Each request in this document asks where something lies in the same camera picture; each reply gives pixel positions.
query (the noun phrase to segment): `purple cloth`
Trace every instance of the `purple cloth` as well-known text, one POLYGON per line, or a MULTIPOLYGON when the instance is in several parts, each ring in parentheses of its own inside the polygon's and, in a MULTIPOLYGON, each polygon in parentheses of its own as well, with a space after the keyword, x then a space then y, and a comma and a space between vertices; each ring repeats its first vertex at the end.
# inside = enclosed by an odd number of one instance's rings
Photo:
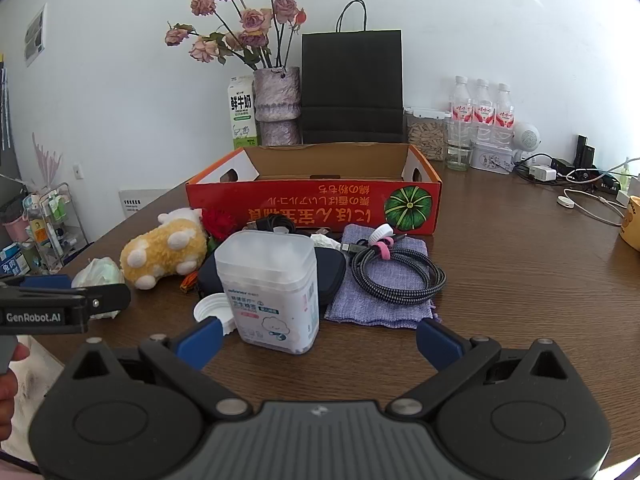
MULTIPOLYGON (((342 242, 354 244, 361 238, 369 238, 372 232, 373 229, 369 227, 350 224, 344 228, 342 242)), ((416 238, 404 238, 398 242, 398 246, 427 253, 427 246, 422 240, 416 238)), ((424 286, 420 276, 407 266, 393 260, 384 262, 376 259, 367 266, 367 272, 371 279, 380 285, 393 288, 423 288, 424 286)), ((435 317, 435 313, 432 312, 434 308, 431 300, 415 305, 398 305, 374 298, 360 288, 353 278, 351 267, 348 267, 342 286, 335 295, 334 302, 327 307, 324 318, 340 323, 415 329, 421 319, 435 317)))

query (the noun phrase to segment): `metal rack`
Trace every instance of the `metal rack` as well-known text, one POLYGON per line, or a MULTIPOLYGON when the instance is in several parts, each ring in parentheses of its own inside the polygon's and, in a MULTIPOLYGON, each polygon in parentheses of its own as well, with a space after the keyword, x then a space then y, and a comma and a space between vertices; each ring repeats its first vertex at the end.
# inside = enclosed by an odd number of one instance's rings
POLYGON ((82 222, 76 212, 69 184, 59 186, 39 196, 25 208, 31 227, 31 239, 40 255, 40 271, 55 274, 75 254, 87 247, 82 222))

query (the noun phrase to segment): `human hand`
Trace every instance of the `human hand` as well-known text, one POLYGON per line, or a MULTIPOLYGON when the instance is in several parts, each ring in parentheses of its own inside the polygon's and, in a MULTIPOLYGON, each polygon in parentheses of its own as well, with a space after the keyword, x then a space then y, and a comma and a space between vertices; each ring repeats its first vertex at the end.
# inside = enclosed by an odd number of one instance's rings
MULTIPOLYGON (((22 361, 29 357, 29 349, 18 343, 11 361, 22 361)), ((14 416, 14 397, 18 393, 18 379, 12 370, 0 375, 0 442, 11 435, 11 419, 14 416)))

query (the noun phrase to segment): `blue gripper pad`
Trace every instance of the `blue gripper pad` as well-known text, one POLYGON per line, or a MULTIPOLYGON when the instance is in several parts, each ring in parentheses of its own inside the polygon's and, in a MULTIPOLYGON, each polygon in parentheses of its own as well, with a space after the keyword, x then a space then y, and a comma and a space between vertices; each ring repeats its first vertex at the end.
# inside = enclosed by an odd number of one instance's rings
POLYGON ((443 329, 444 327, 441 329, 436 323, 430 324, 423 319, 415 332, 418 351, 437 371, 444 370, 465 354, 462 344, 443 329))
POLYGON ((71 278, 66 274, 48 276, 27 276, 20 286, 29 288, 71 288, 71 278))
POLYGON ((222 347, 222 323, 207 317, 171 342, 171 350, 196 370, 202 370, 222 347))

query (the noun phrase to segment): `black paper bag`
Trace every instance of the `black paper bag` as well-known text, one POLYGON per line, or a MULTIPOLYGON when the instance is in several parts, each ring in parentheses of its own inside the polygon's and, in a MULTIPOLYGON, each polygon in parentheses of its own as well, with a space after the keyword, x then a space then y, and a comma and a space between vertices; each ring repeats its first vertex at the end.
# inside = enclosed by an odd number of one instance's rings
POLYGON ((404 141, 400 30, 304 34, 302 72, 304 142, 404 141))

